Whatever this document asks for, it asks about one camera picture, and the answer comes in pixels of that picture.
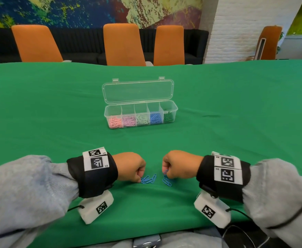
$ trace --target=clear plastic box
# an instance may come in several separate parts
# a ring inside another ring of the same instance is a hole
[[[103,84],[104,116],[111,129],[172,123],[178,107],[170,100],[174,82],[164,77],[154,81]]]

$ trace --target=table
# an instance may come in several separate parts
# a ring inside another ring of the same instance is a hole
[[[159,76],[174,80],[175,122],[109,129],[102,84]],[[200,191],[195,179],[172,187],[161,181],[162,157],[173,149],[198,155],[214,150],[252,164],[278,157],[302,175],[302,60],[163,67],[0,64],[0,165],[28,154],[65,162],[100,146],[112,154],[140,154],[145,174],[157,173],[155,183],[115,182],[114,204],[95,222],[85,225],[77,210],[68,212],[30,247],[75,247],[211,225],[193,206]],[[232,219],[245,220],[237,212]]]

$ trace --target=black sofa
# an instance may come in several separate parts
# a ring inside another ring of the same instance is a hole
[[[64,60],[106,65],[103,29],[50,28]],[[139,30],[145,61],[153,63],[155,29]],[[202,64],[208,32],[184,30],[186,64]],[[0,63],[21,62],[11,29],[0,28]]]

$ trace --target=orange chair back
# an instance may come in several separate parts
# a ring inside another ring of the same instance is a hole
[[[281,36],[282,27],[279,26],[266,26],[260,34],[257,46],[261,38],[265,38],[265,46],[260,60],[275,60],[277,52],[277,43]]]
[[[136,24],[106,24],[103,31],[107,65],[146,66]]]
[[[22,62],[63,61],[48,27],[44,25],[13,25],[12,32]]]
[[[154,66],[184,64],[184,28],[179,25],[157,27]]]

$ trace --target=open transparent lid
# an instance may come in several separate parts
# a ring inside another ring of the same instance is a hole
[[[169,100],[173,97],[174,82],[159,77],[154,81],[122,82],[113,79],[103,84],[104,100],[107,104],[126,104],[154,100]]]

